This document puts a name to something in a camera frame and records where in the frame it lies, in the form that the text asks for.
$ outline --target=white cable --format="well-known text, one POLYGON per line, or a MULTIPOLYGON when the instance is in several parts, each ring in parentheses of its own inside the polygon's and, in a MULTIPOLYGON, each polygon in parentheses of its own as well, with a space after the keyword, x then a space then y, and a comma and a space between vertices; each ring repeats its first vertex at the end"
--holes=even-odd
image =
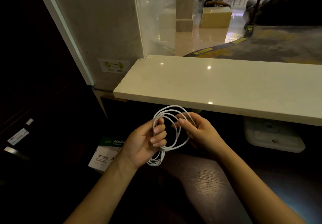
POLYGON ((188 136, 187 140, 183 144, 175 147, 175 144, 177 143, 177 140, 178 140, 180 132, 181 132, 181 126, 179 126, 179 131, 178 131, 178 128, 175 126, 175 123, 166 115, 170 115, 170 116, 174 117, 176 120, 178 120, 178 118, 175 117, 173 114, 170 114, 170 113, 167 113, 167 112, 177 112, 177 113, 181 114, 185 120, 187 120, 187 118, 183 115, 183 113, 181 113, 178 110, 166 110, 167 108, 170 108, 170 107, 179 107, 179 108, 181 108, 184 112, 187 113, 187 115, 189 116, 190 120, 192 121, 192 123, 196 127, 196 124, 195 124, 194 120, 191 118, 191 116, 189 115, 189 113, 179 105, 170 105, 170 106, 164 107, 163 109, 160 109, 158 112, 156 112, 156 114, 153 117, 153 128, 156 126, 156 123, 159 120, 159 118, 163 117, 163 118, 168 119, 169 121, 171 121, 171 123, 175 127, 175 142, 171 146, 161 146, 157 157, 151 158, 151 159, 148 160, 147 164, 150 165, 150 166, 159 166, 161 164, 163 158, 164 158, 165 152, 168 152, 170 150, 174 150, 174 149, 178 149, 178 148, 182 147, 183 145, 185 145, 187 143, 187 141, 190 138, 188 136))

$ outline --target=person's right hand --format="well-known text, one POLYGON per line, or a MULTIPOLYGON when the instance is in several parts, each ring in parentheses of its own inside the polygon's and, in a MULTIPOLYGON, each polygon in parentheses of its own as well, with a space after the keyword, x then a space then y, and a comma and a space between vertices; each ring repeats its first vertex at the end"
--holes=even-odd
POLYGON ((208 151, 216 154, 221 153, 221 151, 224 150, 225 147, 227 147, 226 143, 222 140, 216 129, 210 124, 208 120, 196 113, 189 112, 191 118, 196 123, 197 127, 195 127, 193 124, 191 124, 190 118, 188 117, 187 113, 183 114, 184 116, 186 116, 188 121, 183 119, 183 116, 181 114, 178 114, 176 115, 176 117, 179 118, 179 120, 175 124, 177 127, 180 125, 183 129, 185 129, 191 139, 195 140, 208 151))

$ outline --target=person's left hand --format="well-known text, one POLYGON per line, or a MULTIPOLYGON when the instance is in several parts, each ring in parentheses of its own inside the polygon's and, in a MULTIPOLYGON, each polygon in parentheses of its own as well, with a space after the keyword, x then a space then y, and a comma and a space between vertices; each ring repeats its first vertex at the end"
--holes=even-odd
POLYGON ((120 154, 130 159, 133 165, 139 168, 145 164, 159 149, 165 146, 167 141, 164 139, 167 132, 164 130, 164 119, 158 120, 158 125, 152 131, 153 120, 135 129, 125 141, 120 154))

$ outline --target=yellow pedestal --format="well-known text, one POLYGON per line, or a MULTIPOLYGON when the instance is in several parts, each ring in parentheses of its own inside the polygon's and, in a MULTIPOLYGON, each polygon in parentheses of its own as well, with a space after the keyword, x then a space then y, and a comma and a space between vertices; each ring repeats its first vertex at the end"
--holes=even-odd
POLYGON ((230 7, 203 8, 201 28, 228 28, 231 14, 230 7))

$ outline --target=white plastic base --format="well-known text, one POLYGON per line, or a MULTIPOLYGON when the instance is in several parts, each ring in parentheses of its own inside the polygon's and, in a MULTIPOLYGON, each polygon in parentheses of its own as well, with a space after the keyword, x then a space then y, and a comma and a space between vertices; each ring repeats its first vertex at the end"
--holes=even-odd
POLYGON ((247 141, 255 146, 293 153, 302 152, 305 144, 286 122, 244 116, 247 141))

